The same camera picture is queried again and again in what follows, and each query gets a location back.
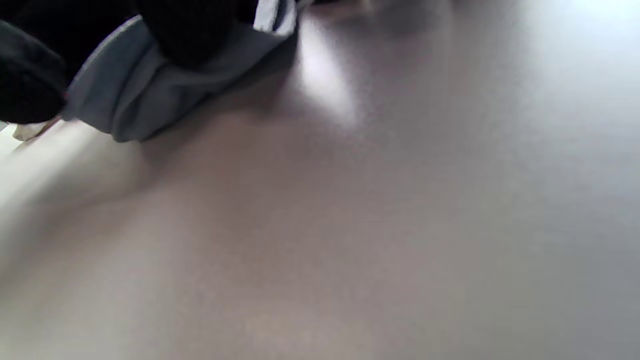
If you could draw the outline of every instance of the glossy floor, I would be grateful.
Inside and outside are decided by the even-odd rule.
[[[4,161],[0,358],[640,358],[639,1],[341,1],[298,42],[149,143]]]

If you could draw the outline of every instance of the light blue fabric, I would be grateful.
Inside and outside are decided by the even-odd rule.
[[[117,142],[146,140],[220,93],[295,31],[294,0],[260,0],[253,27],[237,24],[206,66],[172,65],[140,17],[96,49],[68,90],[63,118],[79,119]]]

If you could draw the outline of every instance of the fabric fold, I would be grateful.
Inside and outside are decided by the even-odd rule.
[[[65,120],[79,119],[117,142],[144,141],[229,87],[296,29],[294,0],[260,0],[254,26],[236,24],[199,70],[172,65],[141,17],[126,22],[90,56],[68,90]]]

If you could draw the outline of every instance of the clothing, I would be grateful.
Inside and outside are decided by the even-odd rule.
[[[172,65],[140,17],[107,38],[68,90],[65,120],[79,119],[118,142],[147,140],[230,86],[296,29],[294,0],[260,0],[253,26],[235,24],[206,65]]]
[[[89,55],[140,13],[172,63],[197,69],[215,56],[255,0],[0,0],[0,119],[44,122]]]

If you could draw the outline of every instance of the floor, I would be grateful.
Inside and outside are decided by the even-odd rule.
[[[14,131],[15,125],[8,125],[0,122],[0,159],[2,160],[11,156],[13,151],[22,143],[13,138],[12,135]]]
[[[640,1],[345,0],[144,144],[3,159],[0,358],[640,358]]]

